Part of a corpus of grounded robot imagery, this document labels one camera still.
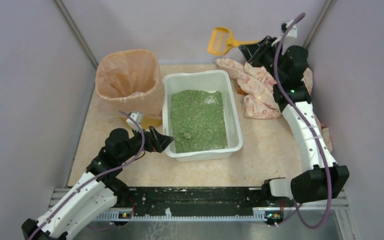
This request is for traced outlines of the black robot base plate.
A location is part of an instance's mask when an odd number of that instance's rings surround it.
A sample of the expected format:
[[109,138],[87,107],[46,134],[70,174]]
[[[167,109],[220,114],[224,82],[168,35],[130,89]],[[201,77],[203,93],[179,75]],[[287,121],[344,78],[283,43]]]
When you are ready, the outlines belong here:
[[170,209],[174,217],[251,216],[255,208],[294,207],[286,197],[272,197],[261,187],[131,187],[115,208],[133,209],[136,217],[163,216]]

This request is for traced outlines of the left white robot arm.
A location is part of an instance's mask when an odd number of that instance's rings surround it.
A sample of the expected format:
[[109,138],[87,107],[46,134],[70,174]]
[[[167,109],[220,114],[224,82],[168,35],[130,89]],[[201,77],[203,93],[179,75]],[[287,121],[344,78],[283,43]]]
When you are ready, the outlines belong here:
[[38,219],[21,226],[26,240],[72,240],[98,215],[129,201],[130,188],[117,176],[142,152],[162,153],[174,137],[159,133],[153,126],[129,136],[126,129],[112,130],[98,155],[77,183]]

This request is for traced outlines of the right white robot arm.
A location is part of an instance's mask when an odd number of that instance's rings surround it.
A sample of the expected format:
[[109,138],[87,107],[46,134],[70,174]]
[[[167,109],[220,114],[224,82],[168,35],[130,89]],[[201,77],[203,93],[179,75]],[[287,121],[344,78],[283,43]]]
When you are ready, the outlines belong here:
[[277,38],[266,36],[257,43],[238,48],[246,62],[264,67],[280,82],[273,87],[274,101],[287,121],[298,146],[302,173],[292,179],[272,178],[264,181],[264,190],[271,198],[287,197],[303,204],[335,199],[350,173],[338,165],[325,144],[316,123],[312,99],[304,83],[308,69],[308,50],[292,45],[283,51]]

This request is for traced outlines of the yellow plastic litter scoop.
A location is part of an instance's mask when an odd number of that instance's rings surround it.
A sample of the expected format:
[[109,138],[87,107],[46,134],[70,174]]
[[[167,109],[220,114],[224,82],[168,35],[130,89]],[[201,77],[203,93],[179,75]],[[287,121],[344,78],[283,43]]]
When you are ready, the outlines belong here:
[[236,40],[233,32],[229,28],[218,26],[212,30],[211,37],[207,46],[207,52],[215,56],[224,56],[232,48],[237,48],[241,45],[256,44],[259,41],[260,40]]

